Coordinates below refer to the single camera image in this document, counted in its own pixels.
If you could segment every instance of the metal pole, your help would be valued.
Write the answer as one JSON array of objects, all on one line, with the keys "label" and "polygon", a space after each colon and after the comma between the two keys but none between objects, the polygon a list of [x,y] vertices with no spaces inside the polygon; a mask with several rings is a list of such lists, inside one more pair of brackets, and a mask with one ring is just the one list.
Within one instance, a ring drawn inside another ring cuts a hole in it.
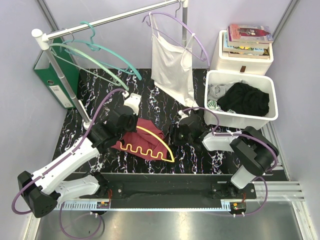
[{"label": "metal pole", "polygon": [[48,5],[46,4],[45,0],[35,0],[40,10],[42,11],[44,18],[46,19],[47,23],[49,24],[51,31],[58,31],[58,25],[54,19],[54,16],[52,15]]},{"label": "metal pole", "polygon": [[[132,11],[127,11],[127,12],[124,12],[124,13],[121,13],[121,14],[118,14],[118,15],[114,15],[114,16],[106,17],[106,18],[103,18],[103,19],[100,19],[100,20],[92,21],[92,22],[90,22],[90,25],[93,26],[93,27],[100,26],[100,25],[103,25],[103,24],[111,23],[111,22],[114,22],[114,21],[117,21],[117,20],[120,20],[120,19],[125,19],[125,18],[128,18],[128,17],[134,16],[134,15],[137,15],[137,14],[145,13],[145,12],[148,12],[150,10],[158,9],[158,8],[161,8],[161,7],[164,7],[164,6],[167,6],[167,5],[171,5],[171,4],[175,4],[175,3],[178,3],[178,2],[179,2],[179,0],[163,1],[161,3],[157,3],[157,4],[154,4],[154,5],[151,5],[151,6],[142,7],[142,8],[135,9],[135,10],[132,10]],[[66,36],[66,35],[69,35],[71,33],[80,32],[80,31],[86,30],[86,29],[89,29],[89,26],[87,24],[82,24],[82,25],[79,25],[79,26],[74,26],[74,27],[68,28],[68,30],[65,29],[65,30],[55,31],[55,32],[52,32],[52,33],[46,35],[46,41],[47,40],[52,40],[52,39],[55,39],[55,38],[59,38],[59,37],[62,37],[62,36]]]},{"label": "metal pole", "polygon": [[81,117],[84,120],[85,124],[89,124],[91,122],[91,120],[89,119],[85,109],[83,108],[83,106],[81,105],[81,103],[79,102],[76,94],[74,93],[74,91],[72,90],[69,82],[67,81],[66,76],[64,75],[64,73],[62,72],[55,56],[52,54],[52,52],[50,51],[50,49],[46,49],[43,50],[46,55],[49,58],[49,61],[51,63],[51,65],[53,66],[58,78],[61,80],[61,83],[63,84],[65,90],[67,91],[67,93],[69,94],[74,106],[76,107],[76,109],[78,110],[78,112],[80,113]]},{"label": "metal pole", "polygon": [[288,7],[284,11],[284,14],[283,14],[280,22],[278,23],[278,25],[276,26],[276,28],[273,32],[273,35],[272,35],[273,36],[273,43],[276,42],[279,34],[282,32],[284,26],[288,22],[290,16],[292,15],[294,10],[296,9],[299,2],[300,2],[300,0],[291,0],[290,3],[288,4]]},{"label": "metal pole", "polygon": [[[187,25],[187,19],[188,19],[188,7],[182,8],[182,22]],[[187,29],[182,26],[182,45],[184,47],[187,46]]]}]

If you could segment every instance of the book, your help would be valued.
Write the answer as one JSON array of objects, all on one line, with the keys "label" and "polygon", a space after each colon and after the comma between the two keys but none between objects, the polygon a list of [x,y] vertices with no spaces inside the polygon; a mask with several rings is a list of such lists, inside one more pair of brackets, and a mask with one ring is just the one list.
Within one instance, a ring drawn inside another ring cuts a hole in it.
[{"label": "book", "polygon": [[227,32],[228,32],[228,45],[229,45],[229,46],[233,46],[233,47],[260,48],[260,49],[267,49],[267,48],[269,48],[269,43],[231,41],[230,27],[228,27]]},{"label": "book", "polygon": [[274,42],[268,26],[231,24],[230,37],[232,42],[270,44]]},{"label": "book", "polygon": [[270,57],[268,49],[264,50],[263,55],[248,54],[248,53],[233,52],[233,51],[230,51],[228,54],[229,54],[229,57],[233,57],[233,58],[269,59]]},{"label": "book", "polygon": [[244,53],[244,54],[257,54],[263,55],[263,48],[256,47],[246,47],[246,46],[229,46],[228,45],[228,32],[223,33],[223,45],[222,50],[225,52],[236,52],[236,53]]}]

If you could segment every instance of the yellow zigzag line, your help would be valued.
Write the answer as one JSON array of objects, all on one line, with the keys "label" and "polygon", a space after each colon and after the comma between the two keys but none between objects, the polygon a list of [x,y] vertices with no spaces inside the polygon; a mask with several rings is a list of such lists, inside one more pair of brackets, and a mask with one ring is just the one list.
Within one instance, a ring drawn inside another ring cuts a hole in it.
[{"label": "yellow zigzag line", "polygon": [[144,156],[147,156],[147,155],[150,154],[151,157],[154,158],[154,159],[159,158],[159,155],[161,155],[161,160],[166,161],[166,162],[170,162],[170,163],[174,163],[174,162],[175,162],[175,157],[174,157],[171,149],[168,147],[168,145],[167,145],[160,137],[158,137],[158,136],[157,136],[156,134],[154,134],[152,131],[149,131],[148,129],[145,129],[145,128],[141,127],[141,126],[136,126],[136,128],[137,128],[137,129],[141,129],[142,131],[147,132],[148,134],[150,134],[150,135],[152,135],[153,137],[155,137],[160,143],[162,143],[162,144],[165,146],[165,148],[169,151],[171,160],[165,159],[165,158],[164,158],[164,154],[163,154],[162,152],[158,152],[157,155],[154,156],[154,155],[153,155],[153,151],[152,151],[152,149],[150,149],[150,148],[146,151],[146,153],[144,153],[144,152],[142,152],[142,147],[141,147],[141,146],[137,146],[137,147],[136,147],[136,150],[133,150],[133,149],[132,149],[133,146],[132,146],[130,143],[128,143],[125,147],[123,147],[122,142],[120,141],[120,149],[121,149],[121,150],[123,150],[123,151],[128,151],[128,149],[130,149],[130,152],[133,152],[133,153],[135,153],[135,154],[136,154],[136,153],[139,153],[139,154],[144,155]]}]

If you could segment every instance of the black mat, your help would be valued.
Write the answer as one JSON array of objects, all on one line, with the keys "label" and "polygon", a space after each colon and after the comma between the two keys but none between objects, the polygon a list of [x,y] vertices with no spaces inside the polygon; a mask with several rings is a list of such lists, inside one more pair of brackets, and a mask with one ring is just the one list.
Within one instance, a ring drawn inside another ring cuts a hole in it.
[{"label": "black mat", "polygon": [[[101,69],[91,69],[99,75],[103,75]],[[151,80],[150,69],[139,69],[142,80],[135,76],[115,73],[129,86],[130,93],[142,96],[139,117],[151,120],[157,128],[166,135],[171,123],[178,120],[177,112],[186,107],[180,105],[172,97],[154,85]],[[193,70],[193,84],[195,99],[199,106],[204,106],[205,81],[207,70]],[[95,76],[81,72],[78,87],[78,98],[82,100],[90,118],[95,113],[102,99],[117,86]],[[124,98],[120,93],[115,93],[100,111],[97,121],[108,115],[112,108],[121,106]],[[68,110],[60,133],[58,144],[54,153],[54,159],[84,134],[83,121],[75,109]],[[235,131],[234,128],[220,127],[217,132]],[[160,160],[147,161],[130,153],[109,149],[107,154],[100,155],[85,163],[76,172],[100,171],[103,173],[149,173],[149,174],[233,174],[240,166],[239,159],[234,153],[223,151],[195,152],[190,146],[171,147],[175,156],[175,163]]]}]

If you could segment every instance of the green binder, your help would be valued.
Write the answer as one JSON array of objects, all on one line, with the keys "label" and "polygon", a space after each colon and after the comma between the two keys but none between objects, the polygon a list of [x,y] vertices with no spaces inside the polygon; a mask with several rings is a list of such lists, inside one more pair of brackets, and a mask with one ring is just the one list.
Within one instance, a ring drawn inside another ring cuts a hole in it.
[{"label": "green binder", "polygon": [[[61,38],[56,38],[53,40],[53,43],[55,44],[61,44],[62,42],[63,41]],[[73,63],[72,58],[67,52],[65,52],[64,50],[60,52],[60,47],[54,46],[53,49],[59,57]],[[59,58],[56,58],[56,61],[58,62],[66,79],[68,80],[72,90],[77,95],[79,70],[75,66]],[[64,85],[61,83],[54,68],[49,62],[47,55],[43,51],[37,59],[33,69],[39,76],[41,81],[48,87],[50,92],[55,96],[55,98],[61,103],[64,108],[72,109],[75,107]]]}]

